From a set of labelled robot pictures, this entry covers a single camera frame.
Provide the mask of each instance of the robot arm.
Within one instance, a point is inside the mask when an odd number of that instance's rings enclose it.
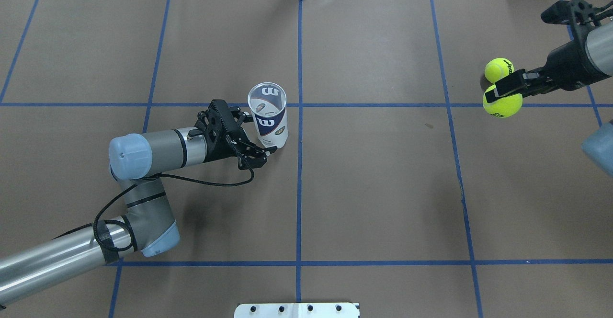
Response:
[[[558,1],[543,13],[545,23],[568,25],[573,40],[553,50],[544,67],[520,69],[496,82],[486,93],[488,102],[521,94],[546,94],[557,89],[574,91],[613,75],[613,23],[600,21],[613,15],[613,2],[594,8],[585,0]]]
[[[123,192],[107,206],[123,196],[127,214],[98,221],[101,212],[94,224],[0,260],[0,311],[14,301],[137,250],[150,257],[177,245],[177,222],[161,173],[237,157],[238,168],[249,170],[252,179],[253,168],[262,167],[276,151],[276,147],[260,148],[249,140],[241,124],[252,121],[251,115],[240,108],[230,108],[224,100],[212,100],[206,111],[198,113],[193,127],[113,139],[109,145],[110,171]],[[251,179],[212,184],[236,186]]]

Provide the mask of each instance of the electrical cable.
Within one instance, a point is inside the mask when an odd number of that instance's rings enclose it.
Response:
[[[72,233],[74,233],[75,231],[80,231],[80,230],[82,230],[82,229],[84,229],[84,228],[87,228],[87,227],[90,227],[90,226],[91,226],[91,224],[86,224],[86,225],[83,225],[83,226],[80,226],[80,227],[77,227],[77,228],[73,228],[72,230],[67,231],[66,233],[63,233],[63,234],[61,234],[61,235],[58,235],[57,237],[55,237],[55,238],[53,238],[53,239],[61,238],[61,237],[63,237],[64,235],[69,235],[69,234],[72,234]]]
[[[598,15],[596,15],[596,18],[593,19],[593,21],[600,21],[600,20],[604,20],[607,17],[612,17],[613,16],[613,10],[608,10],[608,11],[604,11]]]
[[[604,7],[602,7],[602,8],[600,8],[600,10],[605,11],[605,10],[607,10],[608,8],[610,8],[611,6],[613,6],[613,1],[611,1],[611,2],[607,3],[607,5],[606,5],[606,6],[604,6]]]
[[[127,224],[125,224],[124,222],[120,222],[117,220],[104,220],[104,222],[105,224],[109,224],[109,225],[118,225],[121,228],[124,228],[125,230],[127,230],[130,233],[130,244],[128,246],[125,246],[124,248],[116,248],[115,246],[108,246],[106,244],[103,244],[103,242],[100,240],[100,236],[98,235],[98,223],[100,221],[100,217],[102,216],[102,214],[105,211],[107,211],[107,209],[109,209],[109,207],[112,206],[113,203],[117,202],[117,200],[119,200],[124,194],[132,191],[132,189],[134,189],[135,187],[137,187],[137,185],[134,183],[130,185],[130,187],[122,191],[120,194],[115,196],[112,200],[110,200],[110,202],[107,203],[107,205],[103,207],[103,209],[101,209],[101,211],[98,212],[98,215],[96,215],[96,218],[94,218],[94,222],[91,225],[92,230],[94,231],[94,239],[96,240],[98,245],[100,245],[101,248],[112,251],[112,252],[121,252],[121,251],[129,250],[134,245],[134,238],[132,237],[134,233],[133,231],[131,231],[132,229],[129,226],[127,226]]]
[[[230,135],[226,135],[226,143],[228,143],[228,146],[234,151],[234,154],[236,154],[236,156],[239,159],[239,161],[241,161],[241,163],[243,163],[243,164],[245,164],[245,166],[247,166],[247,169],[249,170],[249,172],[251,174],[249,179],[247,179],[245,181],[237,182],[237,183],[216,183],[216,182],[206,182],[206,181],[201,181],[201,180],[198,180],[198,179],[187,178],[187,177],[182,177],[182,176],[176,176],[174,174],[164,174],[164,173],[154,174],[153,176],[149,176],[149,177],[141,178],[141,179],[146,180],[146,181],[155,181],[155,180],[157,180],[159,178],[173,178],[173,179],[179,179],[179,180],[187,181],[187,182],[199,183],[199,184],[202,184],[202,185],[211,185],[211,186],[220,186],[220,187],[236,187],[236,186],[239,186],[239,185],[244,185],[246,183],[250,183],[251,181],[253,181],[253,178],[256,176],[256,174],[253,171],[253,168],[251,167],[251,165],[249,164],[249,160],[247,159],[245,154],[242,154],[239,151],[239,149],[236,147],[236,144],[234,143],[234,141],[232,141],[232,139],[230,138]],[[78,231],[78,230],[81,230],[83,228],[92,226],[93,227],[93,231],[94,231],[94,239],[100,245],[101,248],[104,248],[106,250],[113,251],[113,252],[121,252],[121,251],[129,250],[130,248],[134,247],[134,249],[136,251],[136,238],[134,237],[134,231],[132,230],[132,228],[130,226],[128,226],[124,222],[117,221],[117,220],[104,220],[105,224],[117,225],[117,226],[120,226],[121,228],[124,228],[125,230],[128,231],[128,233],[130,235],[130,243],[129,243],[129,245],[125,246],[124,248],[116,248],[114,246],[108,246],[106,244],[103,244],[103,242],[100,239],[100,236],[99,236],[99,233],[98,233],[98,228],[97,228],[98,227],[98,223],[100,221],[100,218],[102,217],[102,214],[105,211],[107,211],[107,209],[109,209],[109,207],[112,206],[113,203],[117,202],[117,200],[119,200],[124,194],[127,194],[128,192],[130,192],[135,187],[137,187],[136,184],[131,185],[130,187],[128,187],[127,189],[122,191],[120,194],[115,196],[112,200],[110,200],[110,202],[108,202],[103,207],[103,209],[101,209],[101,211],[98,212],[98,215],[96,215],[96,218],[94,218],[94,222],[92,224],[87,224],[87,225],[83,225],[81,227],[77,227],[77,228],[75,228],[73,230],[70,230],[70,231],[60,235],[59,237],[63,237],[64,235],[68,235],[70,233],[74,233],[75,231]]]

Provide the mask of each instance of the blue tape line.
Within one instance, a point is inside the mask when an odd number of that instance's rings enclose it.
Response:
[[[402,103],[402,102],[391,102],[391,103],[369,103],[369,102],[325,102],[325,103],[312,103],[307,102],[303,104],[304,107],[307,108],[444,108],[447,106],[444,103]]]
[[[291,266],[296,261],[124,261],[107,266],[130,267],[204,267],[232,268],[258,266]],[[494,259],[444,261],[300,261],[300,266],[468,266],[468,265],[554,265],[554,264],[613,264],[613,259]]]
[[[573,32],[571,31],[571,26],[567,25],[567,30],[568,30],[568,37],[573,40],[574,36],[573,36]],[[598,126],[602,126],[602,119],[600,119],[600,113],[598,112],[598,106],[596,106],[596,100],[594,99],[594,95],[591,92],[591,87],[590,85],[587,85],[587,95],[589,95],[590,97],[590,102],[591,102],[591,107],[594,109],[594,115],[596,115],[596,122],[598,122]]]
[[[501,259],[475,261],[477,265],[613,264],[613,259]]]
[[[6,107],[208,107],[208,102],[0,102],[0,106]],[[246,103],[228,102],[229,106],[248,107]],[[453,108],[481,108],[476,102],[452,102]],[[287,104],[289,108],[444,108],[444,103],[304,103]],[[595,104],[599,108],[613,108],[613,104]],[[522,108],[592,108],[592,104],[524,104]]]
[[[296,198],[296,302],[302,301],[302,0],[298,0],[298,184]]]
[[[179,266],[179,267],[232,267],[232,266],[296,266],[295,261],[125,261],[122,266]]]
[[[591,93],[590,85],[587,85],[587,94],[590,96],[591,106],[594,108],[594,115],[596,115],[596,121],[598,122],[598,126],[602,126],[602,119],[600,119],[600,113],[598,112],[598,106],[596,106],[596,99],[594,98],[593,93]]]
[[[445,65],[443,61],[443,51],[441,49],[441,39],[438,33],[438,23],[436,21],[436,8],[434,0],[430,0],[432,10],[432,23],[434,25],[434,34],[436,38],[436,51],[438,52],[438,64],[441,68],[441,79],[443,82],[443,91],[445,94],[445,104],[447,105],[447,119],[449,120],[449,132],[451,133],[451,144],[454,150],[455,171],[457,173],[458,182],[460,183],[460,191],[462,194],[462,209],[464,210],[464,227],[466,229],[466,243],[468,244],[468,255],[471,261],[471,270],[473,273],[473,286],[475,286],[475,299],[477,301],[477,313],[479,318],[483,318],[483,307],[481,305],[481,291],[479,290],[479,279],[477,277],[477,266],[475,266],[475,251],[473,250],[473,237],[470,231],[470,223],[468,221],[468,208],[466,206],[466,196],[464,194],[464,181],[462,181],[462,170],[460,169],[460,157],[458,155],[457,142],[455,141],[455,128],[453,116],[451,115],[451,104],[449,101],[449,91],[447,89],[447,78],[445,74]]]
[[[18,107],[144,107],[146,102],[2,102],[0,106]]]
[[[162,45],[164,44],[164,33],[166,32],[166,21],[168,20],[168,10],[170,9],[170,0],[166,0],[166,8],[164,10],[164,19],[162,21],[162,30],[159,34],[158,53],[155,57],[155,65],[153,67],[153,76],[151,77],[151,88],[149,89],[149,100],[147,100],[147,112],[145,112],[145,122],[143,123],[143,133],[147,132],[149,126],[149,115],[151,114],[151,104],[153,102],[153,93],[155,91],[155,82],[158,79],[159,58],[162,55]]]
[[[111,297],[111,305],[109,308],[109,318],[113,318],[114,316],[114,308],[117,303],[117,293],[119,292],[119,283],[121,281],[121,268],[122,261],[116,262],[117,264],[117,272],[115,273],[115,283],[113,285],[113,296]]]
[[[471,261],[302,261],[303,266],[430,266],[471,265]]]
[[[32,18],[34,17],[34,12],[36,11],[36,7],[38,6],[38,1],[39,0],[34,0],[32,10],[30,10],[30,15],[28,16],[28,21],[26,22],[26,26],[23,28],[22,37],[19,39],[19,43],[17,44],[17,50],[15,50],[15,55],[13,56],[13,61],[11,62],[11,67],[9,67],[9,73],[7,73],[6,75],[6,79],[4,80],[4,86],[2,87],[2,92],[0,92],[0,102],[4,100],[6,90],[9,88],[9,82],[11,81],[11,76],[13,75],[15,65],[17,65],[17,58],[19,58],[19,53],[22,51],[23,42],[26,39],[26,34],[28,34],[28,28],[30,28],[30,24],[32,23]]]

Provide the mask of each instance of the tennis ball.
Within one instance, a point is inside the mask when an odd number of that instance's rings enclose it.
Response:
[[[491,91],[494,88],[496,88],[496,85],[491,85],[486,92]],[[522,95],[514,94],[510,97],[500,98],[490,104],[486,100],[486,94],[483,93],[483,108],[486,109],[490,115],[498,118],[511,117],[522,108],[522,102]]]
[[[496,58],[486,64],[486,78],[493,84],[501,78],[509,76],[513,71],[515,71],[513,63],[506,58]]]

